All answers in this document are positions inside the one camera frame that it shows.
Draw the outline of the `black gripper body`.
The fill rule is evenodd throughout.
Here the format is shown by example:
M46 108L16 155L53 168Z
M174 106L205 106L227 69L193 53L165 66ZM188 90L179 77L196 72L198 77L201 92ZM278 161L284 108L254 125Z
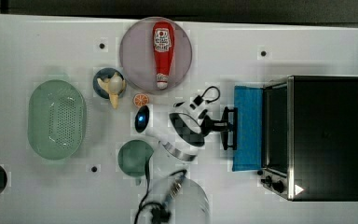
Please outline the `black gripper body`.
M202 134L207 136L210 132L217 132L222 136L228 135L228 132L230 131L228 113L229 109L225 108L220 120L211 119L208 115L206 115L203 122L201 123Z

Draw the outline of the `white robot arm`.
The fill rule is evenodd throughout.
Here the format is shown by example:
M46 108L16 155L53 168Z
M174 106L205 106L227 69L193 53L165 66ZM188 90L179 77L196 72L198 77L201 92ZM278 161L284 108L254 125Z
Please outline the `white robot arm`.
M144 196L139 204L140 213L150 212L150 224L172 221L170 205L185 182L189 164L198 157L209 133L221 135L223 148L237 147L236 141L228 138L237 136L238 109L226 107L220 119L211 119L208 112L212 103L212 99L202 94L173 105L143 105L136 113L135 131L158 140L157 150L145 165L146 178L171 180L161 201L151 201Z

